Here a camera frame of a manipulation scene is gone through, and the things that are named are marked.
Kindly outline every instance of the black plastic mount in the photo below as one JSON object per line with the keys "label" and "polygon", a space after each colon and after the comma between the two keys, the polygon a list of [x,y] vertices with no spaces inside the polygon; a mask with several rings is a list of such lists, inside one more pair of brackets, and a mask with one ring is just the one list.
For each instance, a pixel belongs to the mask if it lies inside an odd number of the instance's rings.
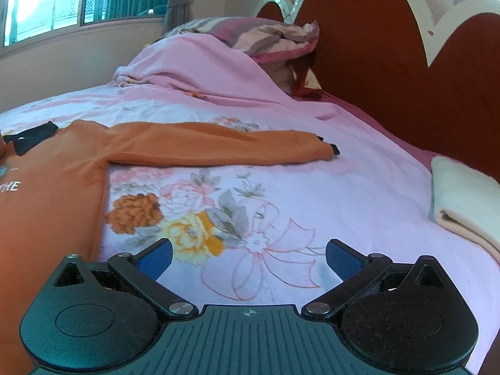
{"label": "black plastic mount", "polygon": [[162,239],[137,255],[68,255],[26,312],[33,374],[463,375],[478,326],[439,262],[326,247],[344,280],[294,306],[205,306],[156,282],[172,261]]}

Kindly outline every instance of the metal screw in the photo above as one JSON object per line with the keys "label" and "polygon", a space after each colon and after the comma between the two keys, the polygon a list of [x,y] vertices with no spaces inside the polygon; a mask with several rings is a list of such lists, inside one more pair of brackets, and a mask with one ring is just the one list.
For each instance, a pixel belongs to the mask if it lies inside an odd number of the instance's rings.
{"label": "metal screw", "polygon": [[311,314],[327,314],[330,311],[330,306],[322,302],[309,303],[306,310]]}
{"label": "metal screw", "polygon": [[189,314],[194,310],[194,306],[187,302],[177,302],[168,308],[173,314]]}

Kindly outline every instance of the pillow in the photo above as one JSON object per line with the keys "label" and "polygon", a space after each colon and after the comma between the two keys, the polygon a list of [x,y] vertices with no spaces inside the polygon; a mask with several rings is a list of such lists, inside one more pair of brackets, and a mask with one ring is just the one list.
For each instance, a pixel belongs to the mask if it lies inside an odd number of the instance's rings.
{"label": "pillow", "polygon": [[257,17],[213,17],[187,22],[163,37],[182,33],[209,34],[257,63],[295,59],[312,52],[318,43],[316,22],[299,27]]}
{"label": "pillow", "polygon": [[203,18],[180,25],[163,38],[183,33],[212,35],[252,57],[284,92],[321,98],[321,87],[310,69],[319,37],[316,21],[299,27],[257,17]]}

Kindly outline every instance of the sleeve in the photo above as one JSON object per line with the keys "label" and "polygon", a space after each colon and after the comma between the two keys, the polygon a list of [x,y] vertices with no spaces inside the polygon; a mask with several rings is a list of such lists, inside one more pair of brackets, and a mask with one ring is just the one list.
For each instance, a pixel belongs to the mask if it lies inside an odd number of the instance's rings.
{"label": "sleeve", "polygon": [[109,162],[146,166],[273,165],[327,160],[332,147],[308,132],[241,132],[216,124],[131,122],[102,132]]}

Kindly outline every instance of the round pad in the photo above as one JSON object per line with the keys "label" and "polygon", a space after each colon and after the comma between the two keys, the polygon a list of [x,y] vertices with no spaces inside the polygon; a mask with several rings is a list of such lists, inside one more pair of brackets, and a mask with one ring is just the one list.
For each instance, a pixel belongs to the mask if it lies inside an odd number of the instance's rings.
{"label": "round pad", "polygon": [[57,328],[72,337],[92,337],[105,332],[114,322],[111,309],[100,304],[77,304],[64,309],[56,318]]}
{"label": "round pad", "polygon": [[22,341],[35,362],[59,371],[97,372],[124,364],[151,345],[158,318],[144,300],[102,289],[85,303],[77,291],[74,298],[73,289],[68,292],[61,310],[41,303],[23,320]]}
{"label": "round pad", "polygon": [[475,345],[475,322],[460,304],[449,308],[444,288],[425,294],[413,290],[414,297],[393,290],[350,305],[342,316],[348,346],[366,362],[389,372],[436,373],[455,368],[467,360]]}

